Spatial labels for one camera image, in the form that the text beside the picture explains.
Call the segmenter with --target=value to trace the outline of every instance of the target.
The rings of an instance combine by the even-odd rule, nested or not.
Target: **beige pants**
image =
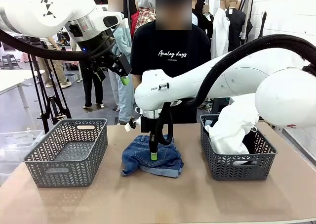
[[[47,66],[46,66],[46,64],[45,64],[45,60],[44,60],[43,58],[40,58],[40,57],[39,57],[39,58],[38,58],[38,61],[39,61],[39,68],[40,68],[41,70],[44,70],[44,71],[45,71],[45,72],[43,73],[43,77],[44,77],[45,84],[47,84],[47,83],[48,83],[48,84],[51,84],[52,82],[51,82],[51,79],[49,78],[49,71],[48,71],[48,68],[47,68]],[[55,75],[55,76],[58,77],[59,82],[60,82],[61,84],[66,83],[67,79],[66,79],[66,76],[65,76],[65,73],[64,73],[64,66],[63,66],[63,63],[62,63],[61,61],[59,61],[59,60],[53,60],[53,64],[54,64],[54,68],[55,68],[56,74],[57,74],[57,75]],[[52,65],[51,65],[51,63],[50,63],[50,60],[48,60],[48,65],[49,65],[49,67],[50,67],[50,69],[51,69],[52,74],[54,74],[54,70],[52,69]]]

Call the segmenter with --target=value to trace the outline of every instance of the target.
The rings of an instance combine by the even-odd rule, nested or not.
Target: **jeans pocket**
[[[144,166],[148,167],[156,167],[165,162],[165,157],[167,154],[168,148],[159,149],[157,152],[158,159],[156,161],[152,161],[151,153],[148,149],[138,149],[135,151],[135,157],[142,162]]]

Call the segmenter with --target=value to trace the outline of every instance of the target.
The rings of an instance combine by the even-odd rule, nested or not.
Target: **empty basket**
[[[64,119],[25,157],[37,187],[91,185],[108,146],[106,119]]]
[[[276,149],[258,130],[255,136],[250,133],[245,136],[243,143],[249,147],[254,145],[254,154],[246,155],[223,155],[214,152],[211,139],[204,131],[206,120],[217,120],[218,115],[201,115],[201,145],[205,153],[207,162],[215,180],[266,180],[277,154]],[[244,161],[246,164],[234,165],[236,161]]]

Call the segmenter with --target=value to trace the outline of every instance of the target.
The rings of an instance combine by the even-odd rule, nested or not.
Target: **gray stool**
[[[17,60],[15,59],[14,55],[13,54],[8,54],[8,55],[4,55],[2,56],[2,67],[9,67],[10,69],[14,69],[13,67],[14,66],[19,66]]]

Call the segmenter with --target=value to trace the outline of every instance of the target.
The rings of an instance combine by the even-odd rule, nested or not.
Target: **tripod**
[[[34,55],[28,54],[28,58],[29,58],[29,63],[30,63],[32,75],[33,75],[36,94],[38,96],[39,105],[40,105],[39,106],[40,107],[40,117],[38,119],[42,120],[45,133],[48,133],[48,131],[49,131],[48,119],[51,118],[52,123],[55,125],[55,124],[57,124],[58,121],[66,118],[66,117],[68,119],[70,119],[71,114],[70,114],[69,108],[67,106],[64,93],[60,87],[60,82],[59,82],[59,79],[57,77],[57,73],[56,73],[53,61],[50,59],[50,63],[52,65],[51,68],[55,74],[55,78],[56,78],[59,90],[61,92],[62,98],[64,100],[65,107],[63,106],[63,104],[60,100],[59,93],[58,93],[56,85],[54,83],[48,60],[46,58],[44,59],[46,67],[47,67],[48,72],[49,72],[49,76],[50,76],[52,84],[53,84],[54,93],[55,93],[55,95],[50,95],[50,96],[48,96],[46,93],[45,84],[43,82],[42,77],[40,76],[40,69],[39,69],[38,62],[36,61],[36,57]],[[39,76],[39,88],[40,88],[44,107],[43,107],[42,102],[41,102],[40,92],[39,92],[39,88],[38,88],[37,83],[36,83],[36,77],[34,74],[34,70],[36,70],[36,72]]]

